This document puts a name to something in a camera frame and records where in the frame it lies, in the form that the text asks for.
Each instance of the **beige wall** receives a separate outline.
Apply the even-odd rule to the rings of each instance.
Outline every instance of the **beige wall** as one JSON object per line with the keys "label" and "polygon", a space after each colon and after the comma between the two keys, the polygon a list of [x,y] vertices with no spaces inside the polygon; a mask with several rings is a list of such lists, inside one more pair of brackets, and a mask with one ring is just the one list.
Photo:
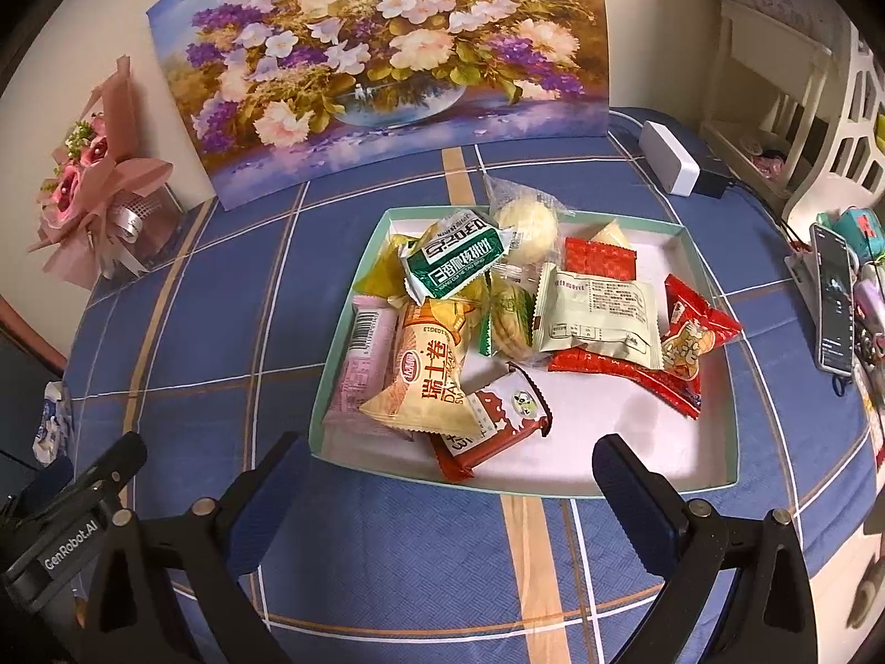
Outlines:
{"label": "beige wall", "polygon": [[[51,171],[50,150],[89,95],[131,55],[140,87],[145,141],[175,165],[175,192],[191,206],[212,191],[189,144],[154,57],[144,14],[157,0],[66,0],[31,46],[0,99],[0,294],[65,354],[87,293],[41,272],[34,197]],[[711,61],[715,0],[606,0],[612,104],[663,110],[688,123],[699,115]]]}

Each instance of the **smartphone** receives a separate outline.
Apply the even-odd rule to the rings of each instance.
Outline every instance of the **smartphone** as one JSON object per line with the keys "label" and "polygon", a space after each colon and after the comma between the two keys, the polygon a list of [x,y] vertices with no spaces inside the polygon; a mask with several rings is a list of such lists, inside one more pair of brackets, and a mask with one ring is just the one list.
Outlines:
{"label": "smartphone", "polygon": [[848,243],[833,230],[815,223],[811,225],[811,248],[818,270],[818,368],[851,377],[854,297]]}

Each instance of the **round pastry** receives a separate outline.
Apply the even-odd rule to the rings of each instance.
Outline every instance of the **round pastry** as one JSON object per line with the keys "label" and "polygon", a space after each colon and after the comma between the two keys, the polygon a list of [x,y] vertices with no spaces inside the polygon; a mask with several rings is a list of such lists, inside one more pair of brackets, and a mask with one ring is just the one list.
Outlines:
{"label": "round pastry", "polygon": [[507,261],[513,264],[541,262],[556,246],[559,227],[556,213],[533,197],[509,201],[497,213],[502,229],[516,230]]}

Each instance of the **table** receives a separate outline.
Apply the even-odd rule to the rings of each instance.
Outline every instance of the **table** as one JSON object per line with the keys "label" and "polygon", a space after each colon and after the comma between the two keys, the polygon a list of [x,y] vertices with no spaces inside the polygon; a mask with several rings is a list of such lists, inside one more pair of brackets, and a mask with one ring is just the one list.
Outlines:
{"label": "table", "polygon": [[[218,496],[282,431],[306,430],[338,312],[384,210],[485,203],[486,170],[574,209],[689,228],[718,306],[745,327],[727,345],[739,481],[705,496],[727,515],[791,511],[815,574],[875,496],[860,398],[836,397],[815,368],[813,322],[789,282],[786,243],[758,203],[735,189],[721,200],[661,194],[638,146],[643,119],[706,152],[669,117],[621,110],[607,137],[413,154],[230,212],[215,201],[196,207],[148,275],[102,281],[92,294],[65,375],[78,472],[136,430],[149,450],[127,492],[140,517]],[[720,574],[683,661],[702,651],[729,581]],[[243,586],[294,661],[568,664],[610,660],[660,580],[645,573],[605,501],[450,490],[313,459]],[[218,661],[186,583],[176,587]]]}

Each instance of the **screw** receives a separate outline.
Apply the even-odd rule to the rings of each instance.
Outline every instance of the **screw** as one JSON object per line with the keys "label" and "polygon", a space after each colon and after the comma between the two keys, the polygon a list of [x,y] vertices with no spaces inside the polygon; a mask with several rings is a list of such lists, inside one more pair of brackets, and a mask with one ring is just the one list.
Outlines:
{"label": "screw", "polygon": [[714,508],[704,499],[692,499],[689,502],[689,512],[696,517],[704,518],[709,517],[714,512]]}
{"label": "screw", "polygon": [[786,509],[775,509],[772,512],[772,519],[782,527],[786,527],[786,525],[793,521],[793,518],[789,515],[789,512]]}
{"label": "screw", "polygon": [[210,496],[204,496],[190,505],[190,511],[198,517],[205,517],[206,514],[211,514],[215,511],[215,500]]}
{"label": "screw", "polygon": [[114,512],[111,518],[115,527],[125,527],[131,520],[132,510],[130,509],[120,509],[118,512]]}

